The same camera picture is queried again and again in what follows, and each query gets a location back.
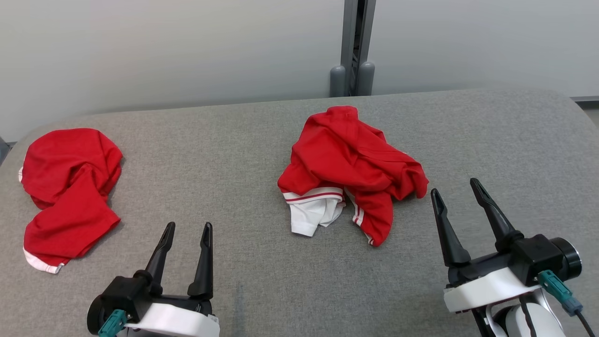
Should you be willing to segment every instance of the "gray fabric surface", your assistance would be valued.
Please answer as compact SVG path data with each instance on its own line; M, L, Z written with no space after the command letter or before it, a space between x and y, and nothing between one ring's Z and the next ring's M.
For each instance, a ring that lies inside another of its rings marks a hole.
M199 236L214 225L214 313L221 336L476 336L471 314L447 312L447 283L429 196L395 203L389 239L369 246L353 208L313 238L293 235L277 178L303 123L329 106L361 119L420 161L473 257L494 238L468 179L478 177L525 235L562 236L582 255L568 285L599 329L599 135L568 98L531 90L454 91L240 104L69 119L32 132L0 167L0 329L5 336L85 336L92 299L146 265L177 223L163 278L185 294ZM90 127L122 150L111 196L122 217L85 258L58 275L30 267L25 226L38 209L17 181L25 152L55 129ZM575 318L554 303L569 336Z

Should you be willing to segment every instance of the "white wall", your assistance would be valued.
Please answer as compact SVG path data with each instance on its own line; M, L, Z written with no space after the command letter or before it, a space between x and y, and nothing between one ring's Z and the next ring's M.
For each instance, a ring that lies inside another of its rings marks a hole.
M0 0L0 135L84 113L328 96L343 0Z
M481 86L599 95L597 0L377 0L373 94Z

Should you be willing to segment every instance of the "cable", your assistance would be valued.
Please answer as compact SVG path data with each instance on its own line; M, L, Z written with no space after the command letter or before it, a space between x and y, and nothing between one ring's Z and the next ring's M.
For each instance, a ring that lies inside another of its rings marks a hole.
M537 331L534 330L533 320L530 318L530 312L528 312L526 301L524 300L523 296L520 296L519 299L520 305L522 306L522 312L524 313L524 318L526 319L526 324L530 329L530 337L537 337Z
M589 334L590 337L595 337L595 333L593 332L593 329L591 329L591 326L589 325L589 323L586 321L585 317L582 315L582 312L580 312L580 310L574 311L574 313L578 316L578 318L580 319L580 322L582 323L582 325L585 327L586 332Z

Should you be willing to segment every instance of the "robotic arm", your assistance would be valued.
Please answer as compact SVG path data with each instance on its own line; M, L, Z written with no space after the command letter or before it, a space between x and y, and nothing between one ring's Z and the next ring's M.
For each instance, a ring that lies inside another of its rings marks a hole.
M144 270L132 278L117 276L93 300L87 329L100 337L174 336L218 337L219 320L212 314L212 224L206 222L200 240L201 255L187 296L163 295L162 272L173 245L175 223L170 222Z
M594 336L580 313L582 305L563 284L582 271L574 246L560 237L548 239L542 234L525 238L477 179L470 179L470 185L489 219L497 252L472 259L449 223L441 195L437 189L431 191L443 261L449 268L444 295L448 310L471 311L483 337L564 337L545 298L547 291L570 316L578 315ZM520 304L491 314L493 306L512 299L519 299Z

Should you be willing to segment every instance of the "red stripe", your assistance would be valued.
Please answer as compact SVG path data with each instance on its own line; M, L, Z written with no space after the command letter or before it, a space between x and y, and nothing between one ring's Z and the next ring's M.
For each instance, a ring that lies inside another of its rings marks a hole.
M309 198L314 198L314 197L320 197L322 195L337 195L337 196L343 198L343 195L341 193L326 192L326 193L319 193L319 194L315 194L315 195L309 195L307 197L300 197L300 198L295 198L295 199L285 199L285 201L298 201L298 200L304 200L304 199L309 199Z

